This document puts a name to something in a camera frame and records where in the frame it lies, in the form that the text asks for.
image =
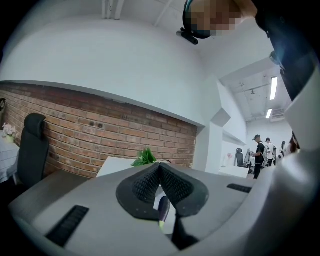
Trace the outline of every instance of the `office chair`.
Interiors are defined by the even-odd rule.
[[[241,168],[249,168],[248,174],[250,174],[252,172],[252,170],[251,170],[251,162],[250,162],[250,157],[248,158],[247,156],[248,156],[248,153],[245,156],[245,160],[247,160],[248,162],[244,162],[244,155],[242,154],[242,149],[241,148],[237,148],[236,154],[235,154],[235,157],[236,157],[236,160],[237,160],[237,166],[241,167]]]
[[[38,113],[31,113],[24,119],[17,174],[25,190],[43,179],[49,150],[49,141],[43,134],[45,119]]]

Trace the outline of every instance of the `black mesh pad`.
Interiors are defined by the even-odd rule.
[[[209,198],[209,190],[201,181],[165,163],[155,163],[124,179],[116,197],[133,217],[158,221],[159,212],[153,206],[160,184],[180,217],[196,215]]]

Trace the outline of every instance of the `white vase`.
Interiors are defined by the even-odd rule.
[[[14,143],[15,138],[13,136],[5,136],[6,142],[8,143]]]

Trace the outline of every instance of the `red brick wall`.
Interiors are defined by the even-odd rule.
[[[136,158],[150,147],[157,160],[191,167],[197,127],[131,104],[37,85],[0,84],[6,98],[3,122],[14,125],[20,144],[24,119],[46,116],[49,156],[45,174],[63,169],[94,178],[109,157]]]

